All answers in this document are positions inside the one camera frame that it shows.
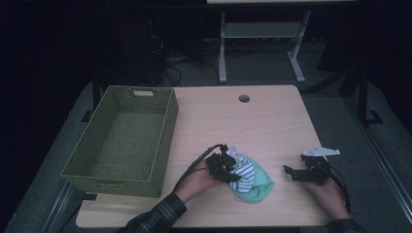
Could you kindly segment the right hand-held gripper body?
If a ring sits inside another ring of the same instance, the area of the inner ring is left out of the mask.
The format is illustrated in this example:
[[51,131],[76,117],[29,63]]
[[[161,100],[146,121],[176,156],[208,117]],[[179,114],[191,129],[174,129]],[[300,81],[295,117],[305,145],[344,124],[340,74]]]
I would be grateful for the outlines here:
[[333,177],[331,167],[327,161],[328,156],[339,155],[340,150],[328,149],[320,146],[313,146],[305,150],[300,156],[307,167],[309,181],[319,185],[324,184]]

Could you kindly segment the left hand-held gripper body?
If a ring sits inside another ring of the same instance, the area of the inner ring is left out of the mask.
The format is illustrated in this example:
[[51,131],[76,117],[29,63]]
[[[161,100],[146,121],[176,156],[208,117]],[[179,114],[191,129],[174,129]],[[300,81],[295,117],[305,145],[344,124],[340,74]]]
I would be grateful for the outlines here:
[[206,159],[207,168],[210,176],[218,181],[227,179],[228,173],[234,174],[235,165],[237,161],[234,157],[228,154],[228,146],[221,145],[220,153],[213,153]]

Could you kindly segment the mint green baby bib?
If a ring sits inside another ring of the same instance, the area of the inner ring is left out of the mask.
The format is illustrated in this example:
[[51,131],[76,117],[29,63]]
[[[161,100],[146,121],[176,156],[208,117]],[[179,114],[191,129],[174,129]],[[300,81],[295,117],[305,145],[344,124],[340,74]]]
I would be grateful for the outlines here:
[[246,202],[261,202],[274,186],[274,182],[266,172],[245,154],[240,155],[240,160],[236,163],[231,174],[239,176],[240,179],[236,182],[230,182],[228,186]]

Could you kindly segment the green woven basket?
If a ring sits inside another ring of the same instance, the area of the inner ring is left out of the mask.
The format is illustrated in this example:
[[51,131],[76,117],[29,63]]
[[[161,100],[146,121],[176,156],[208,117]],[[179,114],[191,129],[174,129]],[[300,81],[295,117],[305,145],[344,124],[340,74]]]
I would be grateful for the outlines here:
[[179,112],[172,88],[107,88],[61,176],[92,193],[157,198]]

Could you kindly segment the person's left hand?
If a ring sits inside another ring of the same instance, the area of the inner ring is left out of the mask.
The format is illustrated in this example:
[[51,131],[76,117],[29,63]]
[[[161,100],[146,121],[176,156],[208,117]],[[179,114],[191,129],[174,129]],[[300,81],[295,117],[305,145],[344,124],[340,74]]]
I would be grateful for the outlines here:
[[210,176],[207,163],[202,160],[196,167],[194,172],[189,174],[174,191],[174,193],[184,202],[187,203],[191,199],[202,195],[210,188],[221,185],[222,182],[213,179]]

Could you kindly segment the person's right hand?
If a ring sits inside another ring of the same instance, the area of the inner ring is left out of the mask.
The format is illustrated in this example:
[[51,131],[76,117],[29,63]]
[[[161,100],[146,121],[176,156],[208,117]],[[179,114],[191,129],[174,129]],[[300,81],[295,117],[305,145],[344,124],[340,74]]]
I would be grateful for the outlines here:
[[339,186],[332,179],[328,179],[324,184],[304,183],[325,209],[331,219],[350,218],[346,209],[344,196]]

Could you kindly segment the black metal stand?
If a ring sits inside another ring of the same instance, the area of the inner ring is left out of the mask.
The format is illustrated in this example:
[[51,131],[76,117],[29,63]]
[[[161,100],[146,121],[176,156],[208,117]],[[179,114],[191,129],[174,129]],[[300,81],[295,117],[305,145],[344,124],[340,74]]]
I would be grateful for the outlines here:
[[95,72],[95,75],[91,82],[92,87],[92,109],[87,110],[82,118],[82,122],[87,123],[90,121],[94,111],[97,109],[98,104],[101,99],[101,85],[98,72]]
[[370,124],[383,124],[383,120],[374,110],[367,108],[368,98],[368,78],[363,69],[359,70],[359,91],[358,91],[358,119],[364,127]]

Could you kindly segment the dark cabinet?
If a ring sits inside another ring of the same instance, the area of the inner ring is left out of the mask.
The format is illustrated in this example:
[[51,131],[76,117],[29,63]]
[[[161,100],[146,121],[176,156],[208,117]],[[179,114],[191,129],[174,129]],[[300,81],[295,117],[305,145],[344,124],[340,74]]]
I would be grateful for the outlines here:
[[127,12],[102,18],[98,36],[114,83],[156,86],[162,80],[144,16]]

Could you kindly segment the aluminium floor rail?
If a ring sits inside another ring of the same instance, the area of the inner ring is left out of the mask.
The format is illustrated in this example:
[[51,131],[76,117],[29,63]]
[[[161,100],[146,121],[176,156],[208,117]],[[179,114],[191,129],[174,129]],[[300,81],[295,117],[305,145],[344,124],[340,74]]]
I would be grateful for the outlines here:
[[347,108],[347,111],[351,115],[352,119],[355,121],[358,129],[360,130],[363,138],[367,141],[368,146],[371,148],[375,160],[377,161],[378,167],[381,170],[387,184],[389,185],[395,199],[402,209],[405,217],[408,219],[409,223],[412,225],[412,196],[404,187],[403,183],[395,173],[393,166],[384,154],[384,151],[379,146],[378,141],[375,136],[370,131],[370,126],[361,121],[357,114],[357,107],[349,98],[344,98],[343,102]]
[[73,185],[65,182],[54,201],[41,233],[62,233],[80,209],[80,200],[81,193]]

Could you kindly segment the white metal table frame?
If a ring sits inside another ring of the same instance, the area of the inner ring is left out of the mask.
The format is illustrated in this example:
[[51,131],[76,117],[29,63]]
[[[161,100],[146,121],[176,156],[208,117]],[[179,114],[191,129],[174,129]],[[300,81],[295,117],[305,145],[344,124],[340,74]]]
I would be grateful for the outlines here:
[[287,52],[288,60],[298,83],[306,80],[301,71],[297,56],[302,44],[310,11],[306,11],[300,21],[290,22],[227,22],[225,13],[221,13],[220,52],[219,52],[219,83],[227,82],[225,62],[225,42],[227,39],[295,39],[292,50]]

